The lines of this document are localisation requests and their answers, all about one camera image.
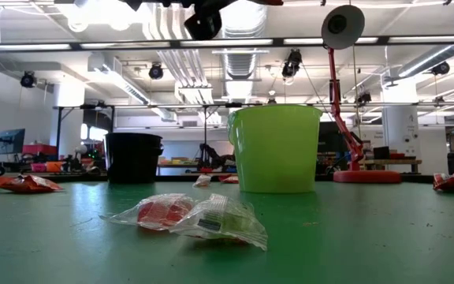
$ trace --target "table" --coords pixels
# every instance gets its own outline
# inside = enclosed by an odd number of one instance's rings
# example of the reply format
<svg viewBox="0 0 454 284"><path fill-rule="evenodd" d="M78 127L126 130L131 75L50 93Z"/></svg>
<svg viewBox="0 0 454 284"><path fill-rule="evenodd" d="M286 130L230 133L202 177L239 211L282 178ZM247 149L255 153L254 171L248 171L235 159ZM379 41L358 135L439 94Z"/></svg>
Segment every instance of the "table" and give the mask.
<svg viewBox="0 0 454 284"><path fill-rule="evenodd" d="M363 160L359 162L361 165L365 165L368 170L375 169L377 166L386 165L411 165L411 172L418 173L418 165L422 163L422 160L417 159L374 159L374 160Z"/></svg>
<svg viewBox="0 0 454 284"><path fill-rule="evenodd" d="M192 182L63 192L0 189L0 283L454 283L454 195L431 185L318 182L316 193L243 193ZM140 199L212 192L251 202L268 251L102 221Z"/></svg>
<svg viewBox="0 0 454 284"><path fill-rule="evenodd" d="M161 175L161 168L182 168L182 169L197 169L197 164L158 164L157 165L157 175Z"/></svg>

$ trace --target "white pillar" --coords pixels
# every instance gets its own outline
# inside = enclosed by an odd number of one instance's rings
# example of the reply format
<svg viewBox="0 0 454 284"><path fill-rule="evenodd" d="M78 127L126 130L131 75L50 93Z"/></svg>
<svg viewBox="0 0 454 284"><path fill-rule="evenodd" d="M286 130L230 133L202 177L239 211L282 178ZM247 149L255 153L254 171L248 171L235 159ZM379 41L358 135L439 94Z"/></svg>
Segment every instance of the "white pillar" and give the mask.
<svg viewBox="0 0 454 284"><path fill-rule="evenodd" d="M397 86L383 86L381 100L386 103L418 102L414 78L398 80ZM390 106L383 109L385 145L398 153L421 157L416 106ZM391 170L409 171L409 166L390 166Z"/></svg>
<svg viewBox="0 0 454 284"><path fill-rule="evenodd" d="M56 84L54 86L55 106L77 107L85 101L85 86L77 83ZM64 117L69 110L63 110ZM73 110L61 122L61 139L59 142L59 155L74 155L75 147L80 145L80 129L84 122L84 111ZM58 110L52 113L52 127L50 143L56 145L57 140Z"/></svg>

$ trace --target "green bucket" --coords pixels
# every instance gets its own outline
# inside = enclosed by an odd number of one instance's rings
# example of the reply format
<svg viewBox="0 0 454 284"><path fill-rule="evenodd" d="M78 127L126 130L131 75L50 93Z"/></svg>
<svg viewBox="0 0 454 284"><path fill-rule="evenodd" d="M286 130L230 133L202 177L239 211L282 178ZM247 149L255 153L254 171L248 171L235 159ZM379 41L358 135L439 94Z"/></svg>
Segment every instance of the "green bucket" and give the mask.
<svg viewBox="0 0 454 284"><path fill-rule="evenodd" d="M310 106L255 106L229 115L229 140L245 192L314 191L322 112Z"/></svg>

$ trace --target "ceiling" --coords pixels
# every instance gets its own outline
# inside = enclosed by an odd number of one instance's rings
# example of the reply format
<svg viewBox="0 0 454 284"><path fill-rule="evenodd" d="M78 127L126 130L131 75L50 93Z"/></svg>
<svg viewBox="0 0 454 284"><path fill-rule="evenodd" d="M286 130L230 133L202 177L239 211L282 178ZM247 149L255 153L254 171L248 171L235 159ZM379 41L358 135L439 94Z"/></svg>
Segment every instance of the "ceiling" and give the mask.
<svg viewBox="0 0 454 284"><path fill-rule="evenodd" d="M71 32L68 19L52 5L51 1L38 2L18 1L20 6L0 7L0 36L1 43L43 43L64 41L100 42L111 40L145 40L141 24L132 24L124 31L113 30L107 24L92 24L83 32ZM420 6L411 8L380 9L380 5L391 4L422 4L435 1L352 1L358 5L366 17L365 36L382 35L433 35L454 34L454 2L448 6ZM318 6L319 1L285 2L282 7L269 7L264 36L266 37L312 37L320 36L323 19L335 6L345 1L329 0L325 7ZM376 70L387 65L397 67L410 62L424 54L432 46L390 46L386 47L355 47L339 50L336 53L336 64L341 90L349 102L353 102L354 92L348 92ZM261 54L258 60L256 82L254 83L251 101L265 102L270 90L276 92L279 103L315 103L329 97L329 59L326 50L321 47L304 47L300 49L303 64L307 74L300 70L292 85L284 85L281 79L280 67L288 57L289 48L267 48L268 54ZM225 77L220 55L211 53L212 50L199 50L200 60L207 80L213 88L214 99L221 99L224 90ZM96 80L87 71L87 59L91 52L57 52L57 53L15 53L2 55L2 62L60 62L74 72L86 78L88 98L111 100L110 102L127 104L128 95L116 86ZM151 80L148 70L152 62L158 62L159 56L155 50L112 51L106 56L118 58L124 66L124 75L132 78L139 87L151 95L155 95L160 103L178 103L174 96L175 80L164 66L164 77L161 80ZM454 57L447 61L454 73ZM419 99L432 99L436 94L454 89L454 75L446 80L433 84L434 77L430 74L416 76ZM373 96L373 101L379 101L381 85L378 82L367 86ZM140 111L151 115L151 112Z"/></svg>

